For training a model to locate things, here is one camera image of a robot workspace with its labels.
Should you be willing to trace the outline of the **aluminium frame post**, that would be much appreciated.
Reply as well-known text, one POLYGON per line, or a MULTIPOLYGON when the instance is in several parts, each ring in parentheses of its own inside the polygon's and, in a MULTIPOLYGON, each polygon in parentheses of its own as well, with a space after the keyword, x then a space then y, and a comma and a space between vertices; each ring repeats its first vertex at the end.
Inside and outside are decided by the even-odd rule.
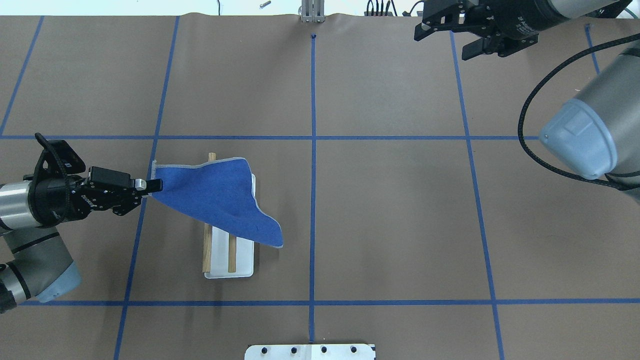
POLYGON ((299 8, 302 23, 324 23, 326 21, 324 0, 302 0, 299 8))

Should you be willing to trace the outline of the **white wooden towel rack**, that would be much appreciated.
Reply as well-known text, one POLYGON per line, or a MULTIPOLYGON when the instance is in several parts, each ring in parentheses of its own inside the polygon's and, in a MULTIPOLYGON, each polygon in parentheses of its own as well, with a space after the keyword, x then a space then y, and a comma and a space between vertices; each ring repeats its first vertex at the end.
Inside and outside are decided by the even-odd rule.
POLYGON ((250 278, 255 272, 255 255, 253 241, 204 225, 201 272, 207 280, 250 278))

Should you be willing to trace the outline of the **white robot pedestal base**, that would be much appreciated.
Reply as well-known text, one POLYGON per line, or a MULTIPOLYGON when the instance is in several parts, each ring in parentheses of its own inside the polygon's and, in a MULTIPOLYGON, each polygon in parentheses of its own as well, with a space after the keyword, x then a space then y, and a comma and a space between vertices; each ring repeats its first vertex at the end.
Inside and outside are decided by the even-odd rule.
POLYGON ((376 360, 374 344, 258 344, 249 346, 245 360, 376 360))

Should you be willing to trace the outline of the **blue towel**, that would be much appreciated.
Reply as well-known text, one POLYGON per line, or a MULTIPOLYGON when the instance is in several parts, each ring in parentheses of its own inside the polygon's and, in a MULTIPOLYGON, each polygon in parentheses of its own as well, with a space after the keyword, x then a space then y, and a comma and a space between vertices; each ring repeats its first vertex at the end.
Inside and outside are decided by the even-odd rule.
POLYGON ((151 165, 151 178, 162 181, 152 194, 163 205, 242 239, 282 248, 281 225, 259 207, 253 173, 244 157, 197 165, 151 165))

